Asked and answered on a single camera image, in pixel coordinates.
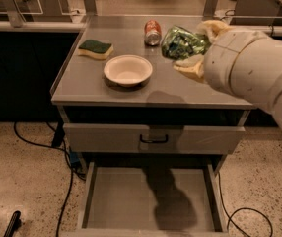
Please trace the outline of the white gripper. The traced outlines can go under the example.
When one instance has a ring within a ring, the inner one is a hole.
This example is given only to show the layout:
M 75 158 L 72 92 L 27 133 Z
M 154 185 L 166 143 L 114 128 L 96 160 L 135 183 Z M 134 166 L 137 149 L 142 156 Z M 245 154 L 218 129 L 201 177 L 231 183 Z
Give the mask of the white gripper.
M 268 35 L 247 28 L 232 29 L 219 20 L 202 21 L 196 29 L 213 44 L 204 56 L 198 54 L 175 61 L 173 69 L 198 83 L 206 81 L 216 91 L 233 95 L 230 75 L 239 55 L 252 43 L 267 39 Z

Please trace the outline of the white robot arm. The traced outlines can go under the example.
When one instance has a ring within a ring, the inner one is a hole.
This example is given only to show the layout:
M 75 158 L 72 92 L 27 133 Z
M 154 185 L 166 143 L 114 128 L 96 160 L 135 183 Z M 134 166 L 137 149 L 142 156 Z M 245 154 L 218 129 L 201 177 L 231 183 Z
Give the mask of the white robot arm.
M 209 38 L 210 48 L 176 61 L 174 70 L 250 102 L 272 115 L 282 130 L 282 40 L 216 20 L 200 23 L 198 30 Z

